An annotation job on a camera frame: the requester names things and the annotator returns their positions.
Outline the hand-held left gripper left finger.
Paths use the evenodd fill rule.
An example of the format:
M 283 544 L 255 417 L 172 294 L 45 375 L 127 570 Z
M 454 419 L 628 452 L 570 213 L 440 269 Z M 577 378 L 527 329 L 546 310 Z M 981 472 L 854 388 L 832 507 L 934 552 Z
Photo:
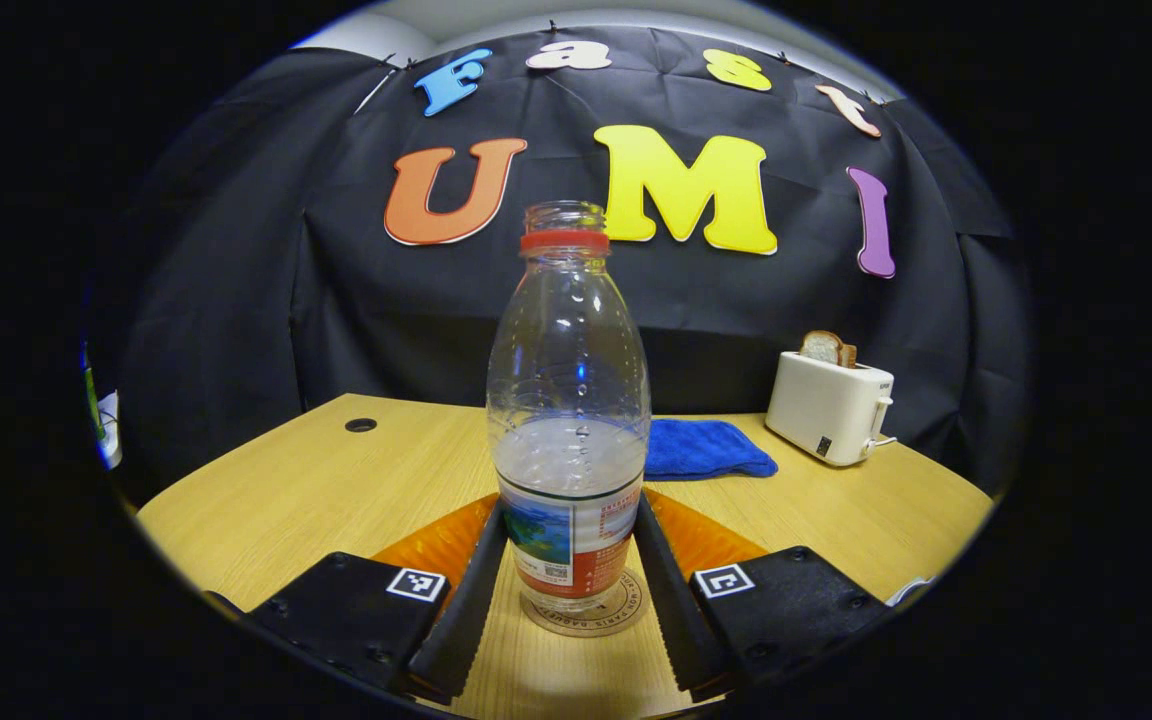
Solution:
M 502 506 L 482 497 L 370 559 L 328 553 L 248 626 L 349 682 L 449 702 L 465 691 L 505 548 Z

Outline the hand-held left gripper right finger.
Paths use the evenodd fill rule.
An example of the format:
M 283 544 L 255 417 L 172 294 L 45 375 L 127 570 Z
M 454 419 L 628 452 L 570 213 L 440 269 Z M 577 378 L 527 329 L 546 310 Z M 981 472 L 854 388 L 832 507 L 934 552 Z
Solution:
M 786 682 L 893 614 L 813 548 L 771 552 L 654 488 L 634 537 L 681 691 Z

